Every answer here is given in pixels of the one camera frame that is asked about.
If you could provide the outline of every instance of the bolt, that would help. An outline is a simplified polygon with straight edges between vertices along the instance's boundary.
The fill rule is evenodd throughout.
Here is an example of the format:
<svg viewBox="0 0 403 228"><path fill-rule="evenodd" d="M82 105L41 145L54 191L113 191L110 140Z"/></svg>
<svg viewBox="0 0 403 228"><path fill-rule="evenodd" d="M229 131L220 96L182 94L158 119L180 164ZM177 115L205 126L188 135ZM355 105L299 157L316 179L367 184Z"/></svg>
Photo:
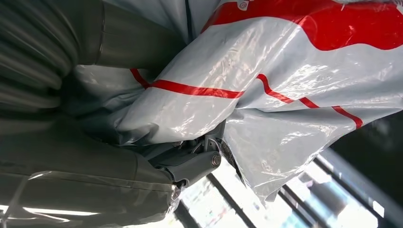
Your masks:
<svg viewBox="0 0 403 228"><path fill-rule="evenodd" d="M219 167L221 164L221 156L219 155L214 155L213 158L211 159L211 165L213 168Z"/></svg>

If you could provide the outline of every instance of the shiny plastic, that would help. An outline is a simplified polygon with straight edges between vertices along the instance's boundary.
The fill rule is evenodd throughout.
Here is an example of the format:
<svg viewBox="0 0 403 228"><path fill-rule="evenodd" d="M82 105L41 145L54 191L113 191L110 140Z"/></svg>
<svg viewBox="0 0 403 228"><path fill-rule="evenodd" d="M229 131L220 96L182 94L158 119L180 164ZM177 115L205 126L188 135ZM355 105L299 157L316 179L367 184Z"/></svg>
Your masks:
<svg viewBox="0 0 403 228"><path fill-rule="evenodd" d="M221 1L114 113L114 133L120 144L176 142L227 119L224 140L264 201L338 138L402 110L402 12L392 2Z"/></svg>
<svg viewBox="0 0 403 228"><path fill-rule="evenodd" d="M7 227L139 225L162 220L178 205L179 190L171 184L56 171L12 178L12 200L0 205L0 224Z"/></svg>

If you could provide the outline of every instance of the plastic bag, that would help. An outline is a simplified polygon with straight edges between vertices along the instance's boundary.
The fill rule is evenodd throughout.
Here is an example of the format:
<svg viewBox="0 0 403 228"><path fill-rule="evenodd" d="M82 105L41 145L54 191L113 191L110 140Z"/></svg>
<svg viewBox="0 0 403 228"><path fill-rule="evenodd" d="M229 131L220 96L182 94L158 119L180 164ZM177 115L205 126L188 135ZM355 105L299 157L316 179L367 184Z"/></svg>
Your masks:
<svg viewBox="0 0 403 228"><path fill-rule="evenodd" d="M176 142L227 119L224 140L264 201L339 137L402 109L402 12L381 2L221 1L114 113L114 133L120 144Z"/></svg>

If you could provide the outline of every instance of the white plastic bag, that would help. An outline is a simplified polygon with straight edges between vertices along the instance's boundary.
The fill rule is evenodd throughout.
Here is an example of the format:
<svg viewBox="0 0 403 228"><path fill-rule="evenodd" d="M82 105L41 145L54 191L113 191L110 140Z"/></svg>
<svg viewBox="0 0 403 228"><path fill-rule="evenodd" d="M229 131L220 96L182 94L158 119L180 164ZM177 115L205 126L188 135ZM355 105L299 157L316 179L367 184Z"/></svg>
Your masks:
<svg viewBox="0 0 403 228"><path fill-rule="evenodd" d="M264 200L339 137L402 109L401 12L380 2L221 1L202 34L114 113L114 133L121 144L175 142L227 119L224 139Z"/></svg>

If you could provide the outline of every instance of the red stripe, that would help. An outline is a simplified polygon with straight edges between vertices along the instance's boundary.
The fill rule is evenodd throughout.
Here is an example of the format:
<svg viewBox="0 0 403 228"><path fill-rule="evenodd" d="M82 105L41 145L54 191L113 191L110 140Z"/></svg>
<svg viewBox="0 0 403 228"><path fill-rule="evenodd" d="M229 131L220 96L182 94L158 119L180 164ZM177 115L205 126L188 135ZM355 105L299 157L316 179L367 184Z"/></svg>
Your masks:
<svg viewBox="0 0 403 228"><path fill-rule="evenodd" d="M269 87L269 82L268 82L266 76L264 76L263 74L259 74L257 78L260 79L263 82L263 87L264 87L265 93L267 95L272 96L274 98L277 98L278 100L280 100L280 101L282 101L284 103L287 103L287 104L294 102L294 100L292 100L291 98L288 98L288 97L286 97L286 96L284 96L284 95L282 95L280 93L274 92ZM316 105L315 103L313 103L311 100L309 100L306 97L301 98L299 101L302 102L308 108L319 108L318 105ZM356 129L360 128L363 125L363 121L359 117L348 113L342 107L340 107L340 106L332 106L332 108L336 112L340 113L341 115L352 119L354 121L354 123L355 123L355 128Z"/></svg>
<svg viewBox="0 0 403 228"><path fill-rule="evenodd" d="M133 77L136 79L138 83L140 83L144 87L144 89L150 87L150 84L146 80L144 80L143 77L141 77L137 69L134 68L130 69L130 72L132 72Z"/></svg>
<svg viewBox="0 0 403 228"><path fill-rule="evenodd" d="M254 0L245 11L237 2L227 2L212 14L203 31L210 25L256 17L281 18L300 25L311 43L323 51L353 44L390 50L403 44L403 16L391 2Z"/></svg>
<svg viewBox="0 0 403 228"><path fill-rule="evenodd" d="M357 116L348 113L346 110L344 110L342 107L340 106L333 106L332 107L336 112L340 113L341 115L348 117L350 119L352 119L355 123L355 128L358 129L363 125L363 121L358 118Z"/></svg>
<svg viewBox="0 0 403 228"><path fill-rule="evenodd" d="M196 95L196 96L214 96L221 98L235 99L243 95L242 92L230 91L225 89L217 88L206 88L206 87L195 87L191 85L184 85L176 82L170 82L166 80L157 80L150 85L150 87L155 87L159 89L168 90L175 93L186 94L186 95Z"/></svg>
<svg viewBox="0 0 403 228"><path fill-rule="evenodd" d="M302 102L308 108L319 108L319 106L317 106L315 103L313 103L306 97L301 98L299 101Z"/></svg>
<svg viewBox="0 0 403 228"><path fill-rule="evenodd" d="M262 81L263 87L264 87L264 91L265 91L265 93L266 93L267 95L272 96L272 97L274 97L274 98L277 98L278 100L280 100L280 101L282 101L282 102L284 102L284 103L287 103L287 104L294 102L293 99L288 98L288 97L286 97L286 96L284 96L284 95L282 95L282 94L279 94L279 93L277 93L277 92L274 92L274 91L270 88L270 86L269 86L269 82L268 82L268 80L267 80L267 77L264 76L263 74L259 74L258 77L257 77L257 79L260 79L260 80Z"/></svg>

